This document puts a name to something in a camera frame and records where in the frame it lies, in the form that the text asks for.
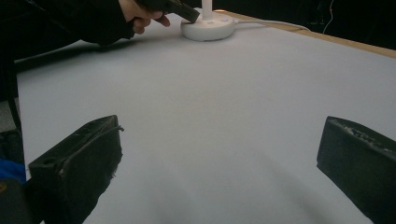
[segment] black object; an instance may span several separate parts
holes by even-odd
[[[137,0],[137,3],[147,7],[148,9],[161,10],[169,13],[176,13],[180,17],[196,22],[199,12],[180,0]]]
[[[19,190],[22,196],[0,201],[0,204],[8,204],[20,200],[21,204],[27,204],[28,212],[23,212],[29,217],[24,222],[9,220],[19,214],[22,207],[2,214],[0,223],[36,224],[42,220],[47,224],[82,223],[105,192],[120,163],[118,130],[122,128],[117,116],[96,119],[30,163],[32,178]]]
[[[318,168],[374,223],[396,223],[396,142],[358,123],[328,117]]]

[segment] hand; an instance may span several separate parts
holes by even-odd
[[[165,27],[170,26],[170,21],[161,11],[148,11],[139,6],[135,0],[119,0],[122,13],[126,21],[134,19],[134,32],[143,34],[145,27],[149,26],[151,20],[155,20]]]

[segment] white cable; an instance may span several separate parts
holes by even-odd
[[[284,21],[264,21],[264,20],[247,20],[247,21],[239,21],[239,20],[235,20],[235,24],[237,23],[263,23],[263,24],[283,24],[283,25],[289,25],[289,26],[294,26],[297,28],[300,28],[302,30],[307,30],[307,31],[311,31],[308,28],[302,26],[302,25],[297,25],[297,24],[293,24],[293,23],[288,23],[288,22],[284,22]]]
[[[332,0],[332,2],[330,3],[330,16],[331,16],[331,18],[330,18],[330,20],[329,20],[329,22],[327,22],[327,24],[326,24],[326,26],[324,27],[324,30],[323,30],[323,34],[326,32],[326,30],[327,30],[327,27],[330,25],[330,23],[332,22],[332,3],[334,2],[334,0]]]

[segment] dark sleeve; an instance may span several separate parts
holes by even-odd
[[[26,0],[80,39],[108,45],[134,36],[118,0]]]

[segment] table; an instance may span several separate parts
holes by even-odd
[[[85,223],[370,223],[316,156],[328,116],[396,139],[395,60],[259,24],[193,42],[170,20],[17,64],[30,68],[26,163],[90,120],[116,114],[125,129]]]

